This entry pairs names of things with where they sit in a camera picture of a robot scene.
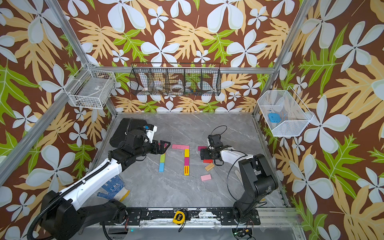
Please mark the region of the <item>yellow red striped block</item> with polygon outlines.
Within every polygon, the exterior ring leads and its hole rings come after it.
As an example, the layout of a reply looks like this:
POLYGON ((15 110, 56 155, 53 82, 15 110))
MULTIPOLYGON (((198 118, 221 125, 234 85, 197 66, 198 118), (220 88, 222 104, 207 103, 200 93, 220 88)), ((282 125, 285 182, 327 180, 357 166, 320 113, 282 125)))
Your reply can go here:
POLYGON ((190 167, 189 166, 184 166, 184 175, 189 176, 190 175, 190 167))

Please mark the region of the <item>blue block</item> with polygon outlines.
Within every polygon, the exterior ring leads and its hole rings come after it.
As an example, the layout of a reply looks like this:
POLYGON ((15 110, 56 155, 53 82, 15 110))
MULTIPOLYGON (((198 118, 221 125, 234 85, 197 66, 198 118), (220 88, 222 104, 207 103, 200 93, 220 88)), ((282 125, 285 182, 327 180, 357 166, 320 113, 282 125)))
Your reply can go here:
POLYGON ((160 164, 159 164, 159 172, 160 172, 160 173, 163 173, 164 170, 165 170, 165 163, 160 163, 160 164))

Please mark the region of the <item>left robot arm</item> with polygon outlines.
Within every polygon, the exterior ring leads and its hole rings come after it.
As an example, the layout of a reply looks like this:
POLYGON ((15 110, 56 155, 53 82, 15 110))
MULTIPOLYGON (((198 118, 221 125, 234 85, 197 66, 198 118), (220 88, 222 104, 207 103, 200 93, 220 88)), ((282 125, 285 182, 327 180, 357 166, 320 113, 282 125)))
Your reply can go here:
POLYGON ((41 226, 50 233, 50 240, 68 240, 81 228, 101 223, 123 223, 127 218, 127 208, 119 200, 84 207, 84 203, 103 185, 111 182, 138 157, 148 154, 162 155, 171 146, 170 142, 153 139, 155 129, 132 130, 118 148, 109 151, 108 158, 88 175, 68 188, 55 193, 50 191, 43 198, 42 210, 32 221, 27 239, 33 240, 34 230, 41 226))

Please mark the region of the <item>pink block top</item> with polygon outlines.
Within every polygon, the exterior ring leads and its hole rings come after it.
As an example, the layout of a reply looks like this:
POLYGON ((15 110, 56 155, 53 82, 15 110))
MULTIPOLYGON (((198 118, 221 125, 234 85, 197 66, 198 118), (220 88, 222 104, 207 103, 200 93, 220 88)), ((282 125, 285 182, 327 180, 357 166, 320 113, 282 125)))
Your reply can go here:
POLYGON ((172 145, 172 149, 175 149, 175 150, 183 150, 184 147, 182 145, 172 145))

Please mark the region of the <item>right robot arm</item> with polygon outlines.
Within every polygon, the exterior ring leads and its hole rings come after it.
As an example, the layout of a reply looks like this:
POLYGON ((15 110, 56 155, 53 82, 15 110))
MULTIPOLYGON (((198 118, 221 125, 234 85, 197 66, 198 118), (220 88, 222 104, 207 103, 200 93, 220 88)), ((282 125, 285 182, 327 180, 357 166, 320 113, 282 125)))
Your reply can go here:
POLYGON ((224 145, 221 135, 209 135, 209 146, 201 150, 202 160, 219 160, 237 167, 240 171, 244 193, 235 200, 233 218, 245 223, 257 217, 256 205, 278 188, 278 180, 267 158, 262 154, 249 155, 224 145))

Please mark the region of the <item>green block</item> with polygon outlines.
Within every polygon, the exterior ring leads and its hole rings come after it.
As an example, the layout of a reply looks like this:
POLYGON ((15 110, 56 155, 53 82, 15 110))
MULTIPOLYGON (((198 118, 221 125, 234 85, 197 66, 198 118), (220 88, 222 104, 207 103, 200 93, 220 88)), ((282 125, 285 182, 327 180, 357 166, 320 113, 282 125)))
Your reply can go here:
POLYGON ((164 163, 166 159, 166 154, 161 155, 160 163, 164 163))

